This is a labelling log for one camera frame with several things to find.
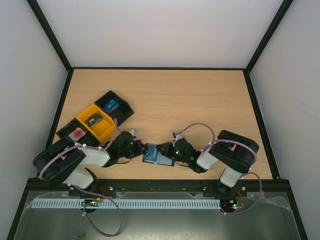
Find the black VIP card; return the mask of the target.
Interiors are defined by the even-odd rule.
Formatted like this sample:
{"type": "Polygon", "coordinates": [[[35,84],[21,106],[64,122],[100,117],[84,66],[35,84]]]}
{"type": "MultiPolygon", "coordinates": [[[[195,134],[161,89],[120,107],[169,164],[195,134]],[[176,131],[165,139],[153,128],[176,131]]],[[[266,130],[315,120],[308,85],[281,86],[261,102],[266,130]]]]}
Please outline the black VIP card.
{"type": "Polygon", "coordinates": [[[103,117],[98,114],[94,113],[92,114],[88,119],[84,121],[85,125],[87,125],[89,128],[94,127],[98,122],[100,122],[103,119],[103,117]]]}

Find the yellow bin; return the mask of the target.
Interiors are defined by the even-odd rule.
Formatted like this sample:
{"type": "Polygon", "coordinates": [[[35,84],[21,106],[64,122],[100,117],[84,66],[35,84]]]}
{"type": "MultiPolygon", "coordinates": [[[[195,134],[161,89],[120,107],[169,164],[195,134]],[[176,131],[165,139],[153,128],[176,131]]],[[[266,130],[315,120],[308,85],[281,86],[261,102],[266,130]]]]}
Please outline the yellow bin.
{"type": "Polygon", "coordinates": [[[99,144],[105,143],[116,129],[114,120],[94,103],[78,114],[76,119],[93,134],[99,144]]]}

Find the white red card in bin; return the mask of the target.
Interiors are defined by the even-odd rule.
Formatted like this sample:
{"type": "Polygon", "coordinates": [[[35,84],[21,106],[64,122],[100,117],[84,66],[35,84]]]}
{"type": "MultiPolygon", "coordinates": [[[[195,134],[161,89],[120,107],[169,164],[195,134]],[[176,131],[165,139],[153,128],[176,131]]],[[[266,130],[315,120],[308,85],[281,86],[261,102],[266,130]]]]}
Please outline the white red card in bin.
{"type": "Polygon", "coordinates": [[[73,130],[68,137],[70,137],[74,142],[77,142],[78,140],[80,140],[84,135],[86,134],[86,132],[84,130],[82,130],[80,127],[77,127],[75,130],[73,130]]]}

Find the black bin near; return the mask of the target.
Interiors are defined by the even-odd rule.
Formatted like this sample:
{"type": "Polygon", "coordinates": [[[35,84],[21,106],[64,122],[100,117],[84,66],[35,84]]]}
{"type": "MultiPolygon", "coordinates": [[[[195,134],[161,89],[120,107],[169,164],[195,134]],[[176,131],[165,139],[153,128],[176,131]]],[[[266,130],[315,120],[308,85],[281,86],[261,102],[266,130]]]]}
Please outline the black bin near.
{"type": "Polygon", "coordinates": [[[98,139],[76,118],[58,130],[56,135],[59,138],[70,137],[74,142],[92,147],[98,147],[100,144],[98,139]]]}

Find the black front mounting rail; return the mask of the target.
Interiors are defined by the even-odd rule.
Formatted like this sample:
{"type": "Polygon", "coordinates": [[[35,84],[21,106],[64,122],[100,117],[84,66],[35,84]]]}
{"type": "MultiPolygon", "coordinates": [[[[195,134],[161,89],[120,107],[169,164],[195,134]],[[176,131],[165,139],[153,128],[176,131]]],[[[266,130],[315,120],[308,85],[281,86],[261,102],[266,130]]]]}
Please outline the black front mounting rail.
{"type": "MultiPolygon", "coordinates": [[[[280,196],[286,195],[288,198],[293,196],[293,191],[289,180],[286,179],[264,179],[262,182],[262,193],[277,193],[280,196]]],[[[88,192],[104,193],[108,197],[115,197],[116,193],[141,192],[141,193],[201,193],[204,197],[215,199],[236,198],[239,194],[246,197],[248,193],[259,193],[260,184],[258,180],[238,180],[235,187],[227,190],[222,187],[218,180],[133,180],[133,179],[100,179],[94,181],[91,186],[85,188],[88,192]]],[[[38,178],[29,178],[23,195],[29,192],[69,192],[71,196],[88,196],[76,190],[74,186],[60,184],[48,186],[38,178]]]]}

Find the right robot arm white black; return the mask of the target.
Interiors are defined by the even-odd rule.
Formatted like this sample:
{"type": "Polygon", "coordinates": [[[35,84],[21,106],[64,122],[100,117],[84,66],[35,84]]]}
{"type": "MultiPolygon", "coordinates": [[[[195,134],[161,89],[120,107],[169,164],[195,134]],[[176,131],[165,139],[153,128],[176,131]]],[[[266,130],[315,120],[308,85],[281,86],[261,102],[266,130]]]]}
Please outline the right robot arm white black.
{"type": "Polygon", "coordinates": [[[203,150],[196,150],[184,137],[173,143],[158,144],[156,149],[164,157],[187,164],[198,174],[222,162],[226,167],[218,180],[217,189],[222,195],[229,196],[235,191],[237,181],[248,174],[250,167],[257,161],[260,147],[250,138],[221,130],[217,139],[203,150]]]}

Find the blue credit card in bin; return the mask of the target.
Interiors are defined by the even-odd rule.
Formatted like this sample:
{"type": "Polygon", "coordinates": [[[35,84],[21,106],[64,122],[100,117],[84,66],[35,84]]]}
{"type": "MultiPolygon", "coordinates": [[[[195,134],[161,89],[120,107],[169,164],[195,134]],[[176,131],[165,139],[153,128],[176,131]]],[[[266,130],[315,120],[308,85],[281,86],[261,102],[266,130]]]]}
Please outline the blue credit card in bin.
{"type": "Polygon", "coordinates": [[[103,107],[103,109],[107,113],[111,113],[114,109],[116,109],[119,106],[118,102],[114,99],[110,100],[108,103],[106,103],[103,107]]]}

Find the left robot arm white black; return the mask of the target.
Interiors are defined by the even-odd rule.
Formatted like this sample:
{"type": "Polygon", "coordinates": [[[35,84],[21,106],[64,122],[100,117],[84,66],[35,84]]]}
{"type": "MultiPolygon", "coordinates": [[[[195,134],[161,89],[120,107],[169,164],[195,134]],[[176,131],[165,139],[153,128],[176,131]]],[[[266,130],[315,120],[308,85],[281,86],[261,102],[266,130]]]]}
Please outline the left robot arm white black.
{"type": "Polygon", "coordinates": [[[96,177],[82,165],[108,168],[119,159],[131,160],[148,153],[148,145],[136,139],[133,133],[122,131],[113,135],[104,146],[89,146],[75,142],[69,136],[62,137],[39,153],[32,164],[39,173],[38,177],[49,187],[66,184],[86,189],[96,177]]]}

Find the blue card in holder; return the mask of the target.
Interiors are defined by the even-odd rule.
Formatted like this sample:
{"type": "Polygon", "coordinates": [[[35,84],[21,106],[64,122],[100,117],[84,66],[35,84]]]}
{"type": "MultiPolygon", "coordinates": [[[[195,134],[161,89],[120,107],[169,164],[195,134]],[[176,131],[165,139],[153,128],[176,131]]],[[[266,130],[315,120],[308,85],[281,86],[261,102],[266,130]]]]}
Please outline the blue card in holder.
{"type": "Polygon", "coordinates": [[[144,156],[144,161],[147,163],[155,163],[157,161],[157,145],[156,144],[152,144],[152,143],[148,143],[148,152],[149,152],[149,156],[144,156]]]}

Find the blue leather card holder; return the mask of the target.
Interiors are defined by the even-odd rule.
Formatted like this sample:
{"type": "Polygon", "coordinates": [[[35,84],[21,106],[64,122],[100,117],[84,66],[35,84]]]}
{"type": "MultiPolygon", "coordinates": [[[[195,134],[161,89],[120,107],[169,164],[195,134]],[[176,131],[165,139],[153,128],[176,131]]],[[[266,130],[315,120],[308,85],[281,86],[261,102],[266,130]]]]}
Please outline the blue leather card holder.
{"type": "Polygon", "coordinates": [[[166,156],[163,156],[158,150],[157,145],[152,143],[147,143],[147,151],[142,157],[143,163],[163,165],[173,167],[175,165],[174,161],[166,156]]]}

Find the black aluminium frame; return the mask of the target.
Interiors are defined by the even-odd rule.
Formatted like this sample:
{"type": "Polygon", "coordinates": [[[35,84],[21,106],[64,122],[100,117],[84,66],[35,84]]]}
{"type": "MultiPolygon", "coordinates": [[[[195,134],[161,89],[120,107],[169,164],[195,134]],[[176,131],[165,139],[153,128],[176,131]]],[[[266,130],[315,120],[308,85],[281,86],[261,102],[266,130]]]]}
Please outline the black aluminium frame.
{"type": "MultiPolygon", "coordinates": [[[[267,180],[267,184],[274,184],[274,189],[279,190],[280,192],[284,192],[284,189],[281,189],[281,184],[287,184],[289,185],[289,181],[287,179],[281,179],[277,178],[279,176],[279,170],[276,164],[276,160],[274,157],[274,153],[271,150],[271,143],[269,140],[269,136],[267,133],[267,129],[262,117],[262,112],[260,110],[260,107],[258,106],[258,100],[257,95],[254,91],[254,87],[252,84],[252,80],[250,77],[250,72],[254,68],[255,64],[257,63],[258,59],[260,58],[262,52],[266,48],[267,44],[269,43],[270,39],[272,38],[274,32],[278,28],[280,22],[286,15],[287,11],[289,10],[290,6],[292,5],[292,0],[284,0],[279,9],[277,10],[274,18],[272,19],[272,22],[270,23],[267,31],[265,32],[262,40],[260,41],[257,49],[255,50],[252,58],[250,59],[247,67],[245,68],[232,68],[232,67],[146,67],[146,66],[140,66],[140,67],[85,67],[85,70],[210,70],[210,71],[243,71],[244,79],[246,82],[246,86],[248,89],[248,93],[250,96],[251,104],[253,107],[253,111],[255,114],[255,118],[257,121],[257,125],[259,128],[260,136],[262,137],[263,145],[266,149],[266,155],[268,159],[268,163],[274,166],[274,174],[272,175],[272,180],[267,180]]],[[[63,52],[63,49],[61,48],[61,45],[59,44],[59,41],[57,40],[49,22],[47,21],[39,3],[36,0],[28,0],[27,4],[29,5],[29,8],[32,10],[34,16],[37,18],[37,21],[41,25],[43,31],[45,32],[48,40],[50,41],[51,45],[53,46],[55,52],[57,53],[58,57],[60,58],[60,61],[62,62],[63,66],[65,67],[67,71],[67,77],[64,82],[63,89],[61,90],[61,95],[59,99],[59,103],[57,105],[57,109],[55,111],[54,119],[48,134],[48,138],[46,141],[46,146],[51,144],[54,139],[55,131],[58,126],[58,120],[61,117],[62,109],[65,104],[66,96],[69,90],[69,86],[71,83],[71,78],[73,76],[74,70],[76,67],[72,67],[69,63],[65,53],[63,52]]]]}

